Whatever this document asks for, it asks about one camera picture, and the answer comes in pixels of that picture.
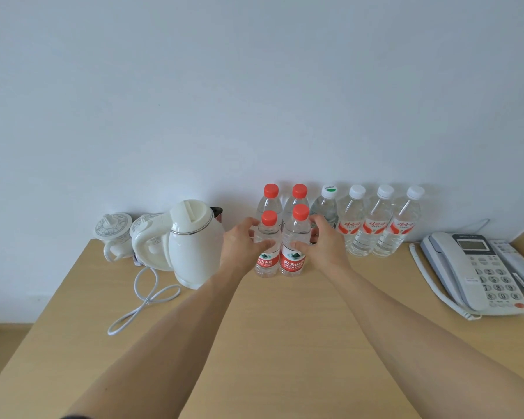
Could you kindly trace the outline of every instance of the kettle base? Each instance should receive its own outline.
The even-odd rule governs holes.
[[[179,283],[183,287],[187,287],[187,288],[190,288],[190,289],[198,289],[198,288],[200,288],[202,286],[202,284],[193,284],[192,282],[185,281],[179,275],[177,275],[176,273],[175,273],[175,278],[176,278],[177,281],[179,281]]]

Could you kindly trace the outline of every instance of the table surface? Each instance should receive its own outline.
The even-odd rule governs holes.
[[[380,289],[524,377],[524,317],[468,322],[445,306],[405,244],[388,258],[354,258]],[[175,300],[149,306],[125,331],[107,328],[140,301],[139,267],[109,264],[92,240],[0,375],[0,418],[57,419]],[[153,275],[140,285],[147,294]],[[161,284],[175,283],[161,272]],[[332,285],[310,262],[296,278],[249,273],[225,315],[181,415],[202,418],[418,418]]]

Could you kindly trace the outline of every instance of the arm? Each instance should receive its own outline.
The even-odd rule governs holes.
[[[312,220],[320,230],[318,243],[297,242],[296,249],[332,282],[422,417],[524,418],[524,379],[354,272],[342,235],[321,216]]]
[[[257,224],[246,218],[225,233],[217,273],[110,366],[72,405],[70,414],[93,419],[179,417],[235,290],[259,254],[273,244],[252,242],[249,228]]]

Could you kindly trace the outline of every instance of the landline phone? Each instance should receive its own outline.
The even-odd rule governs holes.
[[[524,313],[524,294],[516,282],[524,288],[524,280],[501,259],[506,254],[500,250],[497,253],[495,244],[492,246],[484,236],[434,232],[420,246],[453,300],[438,289],[411,244],[412,256],[427,283],[443,302],[466,319]]]

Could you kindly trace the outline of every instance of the plastic water bottle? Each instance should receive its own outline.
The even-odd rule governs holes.
[[[282,222],[283,206],[278,198],[279,188],[276,184],[266,184],[264,187],[264,197],[258,203],[256,209],[256,218],[262,220],[262,213],[266,210],[273,210],[278,215],[278,223]]]
[[[305,255],[291,247],[293,241],[309,243],[311,240],[311,223],[308,221],[308,206],[297,204],[293,216],[287,220],[282,234],[282,254],[279,268],[285,276],[296,276],[303,270]]]
[[[285,226],[285,223],[293,217],[293,208],[297,204],[304,204],[308,207],[306,185],[295,184],[293,186],[293,191],[291,191],[291,197],[289,197],[289,199],[286,202],[286,206],[283,208],[282,230]]]
[[[275,244],[258,257],[255,271],[262,278],[270,278],[278,271],[279,253],[282,247],[282,230],[278,223],[278,215],[273,210],[266,210],[262,213],[261,223],[254,232],[254,242],[265,239],[273,239]]]
[[[338,206],[342,205],[344,208],[338,210],[339,221],[336,229],[344,235],[346,248],[349,247],[365,220],[363,197],[365,197],[365,187],[353,185],[349,189],[349,194],[338,200]]]
[[[423,197],[425,190],[419,185],[412,185],[406,192],[405,197],[400,197],[392,203],[394,215],[386,230],[378,239],[373,248],[373,254],[381,257],[394,253],[406,236],[411,232],[415,222],[421,217],[419,199]]]
[[[392,217],[390,202],[392,194],[394,194],[394,188],[390,185],[381,185],[378,187],[377,195],[370,198],[363,226],[359,228],[348,247],[351,254],[366,256],[373,251],[380,234],[384,232]]]
[[[320,196],[311,206],[311,215],[321,214],[332,228],[337,224],[337,188],[335,185],[324,185]]]

